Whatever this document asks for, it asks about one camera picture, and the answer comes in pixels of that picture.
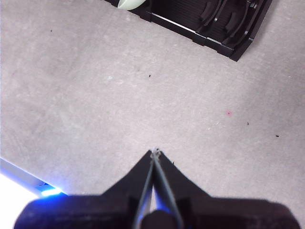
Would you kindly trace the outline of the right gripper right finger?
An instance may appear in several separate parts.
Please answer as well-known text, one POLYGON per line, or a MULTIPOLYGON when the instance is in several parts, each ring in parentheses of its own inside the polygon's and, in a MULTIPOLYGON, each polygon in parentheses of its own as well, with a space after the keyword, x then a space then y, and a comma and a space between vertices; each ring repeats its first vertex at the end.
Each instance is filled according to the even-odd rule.
POLYGON ((154 154, 157 205, 180 229, 296 229, 283 204, 264 199, 217 198, 189 180, 162 152, 154 154))

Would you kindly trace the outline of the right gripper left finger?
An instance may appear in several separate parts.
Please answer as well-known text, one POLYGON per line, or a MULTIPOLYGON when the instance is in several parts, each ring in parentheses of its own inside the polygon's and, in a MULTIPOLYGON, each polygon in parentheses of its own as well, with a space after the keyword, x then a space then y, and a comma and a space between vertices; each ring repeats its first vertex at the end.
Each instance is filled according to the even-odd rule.
POLYGON ((58 194, 30 202, 16 229, 130 229, 152 171, 151 151, 99 195, 58 194))

